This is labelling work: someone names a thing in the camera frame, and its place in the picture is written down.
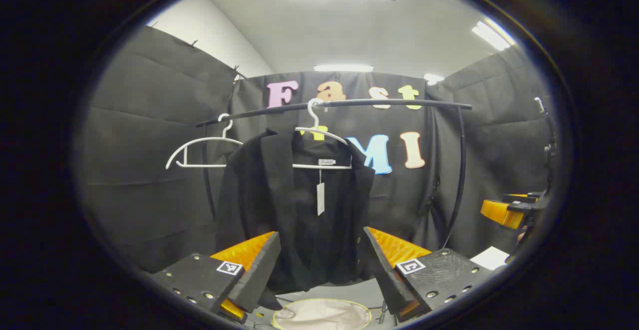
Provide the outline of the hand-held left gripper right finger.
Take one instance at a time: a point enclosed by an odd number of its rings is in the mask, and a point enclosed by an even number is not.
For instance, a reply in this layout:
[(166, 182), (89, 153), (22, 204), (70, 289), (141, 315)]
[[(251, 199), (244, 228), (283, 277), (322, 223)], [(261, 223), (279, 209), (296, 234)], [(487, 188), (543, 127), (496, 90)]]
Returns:
[(363, 233), (370, 273), (400, 323), (460, 300), (493, 275), (448, 248), (430, 251), (370, 226)]

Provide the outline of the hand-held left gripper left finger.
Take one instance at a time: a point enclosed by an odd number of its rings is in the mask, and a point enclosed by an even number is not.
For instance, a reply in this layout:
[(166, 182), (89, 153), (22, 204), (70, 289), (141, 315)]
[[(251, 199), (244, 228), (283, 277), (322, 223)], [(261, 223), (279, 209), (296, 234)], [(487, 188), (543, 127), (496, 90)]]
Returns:
[(195, 307), (244, 323), (258, 307), (280, 252), (279, 233), (271, 231), (213, 255), (193, 253), (150, 278)]

